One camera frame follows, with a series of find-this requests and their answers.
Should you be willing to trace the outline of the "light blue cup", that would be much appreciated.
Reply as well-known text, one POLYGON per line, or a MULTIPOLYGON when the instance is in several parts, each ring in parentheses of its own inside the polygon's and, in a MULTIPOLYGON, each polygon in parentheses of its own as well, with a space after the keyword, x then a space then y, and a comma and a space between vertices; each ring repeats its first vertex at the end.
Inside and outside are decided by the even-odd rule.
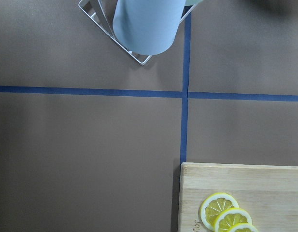
POLYGON ((118 41, 140 55, 157 55, 175 40, 184 0, 119 0, 113 30, 118 41))

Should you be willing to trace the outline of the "lemon slice far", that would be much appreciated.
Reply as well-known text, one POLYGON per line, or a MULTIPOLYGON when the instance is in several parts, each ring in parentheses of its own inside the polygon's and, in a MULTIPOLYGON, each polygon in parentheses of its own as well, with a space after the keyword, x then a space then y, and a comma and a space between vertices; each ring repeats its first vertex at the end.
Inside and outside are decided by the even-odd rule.
POLYGON ((231 208, 239 208, 235 198, 227 193, 218 192, 203 201, 198 211, 198 217, 207 229, 214 231, 215 219, 222 212, 231 208))

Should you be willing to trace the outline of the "lemon slice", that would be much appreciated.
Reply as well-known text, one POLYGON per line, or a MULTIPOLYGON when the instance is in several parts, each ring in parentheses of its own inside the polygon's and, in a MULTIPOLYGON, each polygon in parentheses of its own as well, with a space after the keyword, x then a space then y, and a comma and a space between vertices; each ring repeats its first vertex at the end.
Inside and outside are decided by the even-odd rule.
POLYGON ((241 208, 230 208, 220 213, 213 222, 214 232, 227 232, 232 226, 239 223, 252 224, 250 214, 241 208))
POLYGON ((218 192, 203 201, 198 211, 198 217, 207 229, 214 231, 215 219, 222 212, 231 208, 239 208, 235 198, 227 193, 218 192))
POLYGON ((258 229, 251 223, 238 223, 230 227, 228 232, 258 232, 258 229))

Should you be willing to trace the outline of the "mint green cup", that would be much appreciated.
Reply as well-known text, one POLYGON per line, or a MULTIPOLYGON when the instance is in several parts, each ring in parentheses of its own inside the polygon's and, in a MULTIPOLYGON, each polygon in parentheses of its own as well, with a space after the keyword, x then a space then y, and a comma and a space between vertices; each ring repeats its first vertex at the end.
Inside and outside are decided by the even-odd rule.
POLYGON ((199 4, 202 1, 203 0, 186 0, 185 6, 193 6, 193 5, 199 4))

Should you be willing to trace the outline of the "lemon slice middle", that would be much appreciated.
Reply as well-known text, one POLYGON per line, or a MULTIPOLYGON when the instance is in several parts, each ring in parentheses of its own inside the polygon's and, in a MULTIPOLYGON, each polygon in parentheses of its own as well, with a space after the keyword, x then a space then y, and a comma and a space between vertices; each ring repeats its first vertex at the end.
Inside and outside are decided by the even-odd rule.
POLYGON ((214 232, 227 232, 232 226, 239 223, 252 224, 250 214, 241 208, 230 208, 220 213, 213 222, 214 232))

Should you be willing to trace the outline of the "lemon slice near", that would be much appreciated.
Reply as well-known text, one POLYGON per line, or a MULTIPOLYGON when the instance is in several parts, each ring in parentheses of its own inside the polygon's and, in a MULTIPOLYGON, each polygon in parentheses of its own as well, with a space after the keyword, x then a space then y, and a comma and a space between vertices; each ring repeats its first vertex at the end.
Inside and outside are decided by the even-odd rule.
POLYGON ((251 223, 238 223, 230 227, 228 232, 258 232, 258 229, 251 223))

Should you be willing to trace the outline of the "wooden cutting board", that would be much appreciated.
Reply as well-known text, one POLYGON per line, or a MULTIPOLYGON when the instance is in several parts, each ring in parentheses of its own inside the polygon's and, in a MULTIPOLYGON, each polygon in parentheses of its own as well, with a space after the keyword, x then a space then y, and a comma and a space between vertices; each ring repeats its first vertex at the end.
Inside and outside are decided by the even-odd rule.
POLYGON ((298 232, 298 166, 183 163, 178 231, 206 232, 198 210, 218 192, 233 196, 260 232, 298 232))

